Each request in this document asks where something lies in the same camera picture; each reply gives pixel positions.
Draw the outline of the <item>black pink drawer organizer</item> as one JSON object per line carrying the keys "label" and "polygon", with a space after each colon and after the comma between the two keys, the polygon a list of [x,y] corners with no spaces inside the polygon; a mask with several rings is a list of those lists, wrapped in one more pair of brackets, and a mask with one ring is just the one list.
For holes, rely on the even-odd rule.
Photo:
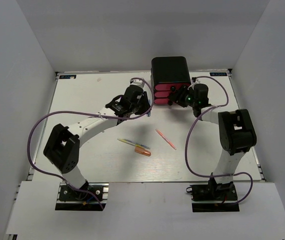
{"label": "black pink drawer organizer", "polygon": [[191,78],[185,57],[163,56],[151,60],[151,85],[154,104],[168,104],[170,93],[190,84]]}

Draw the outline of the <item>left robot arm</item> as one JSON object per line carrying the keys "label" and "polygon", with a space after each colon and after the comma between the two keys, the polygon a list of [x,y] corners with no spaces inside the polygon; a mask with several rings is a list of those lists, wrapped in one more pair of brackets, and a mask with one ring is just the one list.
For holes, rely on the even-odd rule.
{"label": "left robot arm", "polygon": [[44,147],[44,156],[72,185],[71,194],[78,200],[88,195],[88,181],[78,168],[80,148],[88,140],[107,129],[116,127],[132,115],[142,115],[151,107],[145,83],[136,78],[124,94],[114,97],[97,116],[90,116],[69,126],[57,124],[52,129]]}

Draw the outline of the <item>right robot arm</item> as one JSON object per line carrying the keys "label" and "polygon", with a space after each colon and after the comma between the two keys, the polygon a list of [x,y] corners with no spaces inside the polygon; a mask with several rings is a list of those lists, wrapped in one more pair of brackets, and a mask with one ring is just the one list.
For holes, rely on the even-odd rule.
{"label": "right robot arm", "polygon": [[191,107],[197,121],[218,125],[222,152],[208,187],[213,199],[221,199],[227,192],[225,185],[233,182],[233,176],[243,156],[256,145],[257,136],[247,109],[226,111],[209,103],[209,88],[198,83],[193,87],[172,86],[168,99],[183,108]]}

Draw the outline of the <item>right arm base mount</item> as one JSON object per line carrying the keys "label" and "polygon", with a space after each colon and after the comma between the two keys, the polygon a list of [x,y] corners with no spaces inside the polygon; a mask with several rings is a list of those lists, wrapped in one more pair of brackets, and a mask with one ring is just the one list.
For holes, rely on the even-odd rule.
{"label": "right arm base mount", "polygon": [[239,212],[237,191],[234,185],[228,190],[211,192],[207,184],[194,184],[186,188],[191,195],[193,213],[231,213]]}

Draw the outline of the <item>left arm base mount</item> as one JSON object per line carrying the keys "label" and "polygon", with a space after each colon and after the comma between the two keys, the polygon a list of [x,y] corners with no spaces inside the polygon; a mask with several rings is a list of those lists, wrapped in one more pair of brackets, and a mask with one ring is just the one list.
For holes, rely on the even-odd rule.
{"label": "left arm base mount", "polygon": [[[90,183],[86,191],[94,194],[103,208],[106,206],[109,193],[108,183]],[[61,183],[59,186],[55,210],[80,212],[103,211],[93,195],[86,192],[75,191],[65,183]]]}

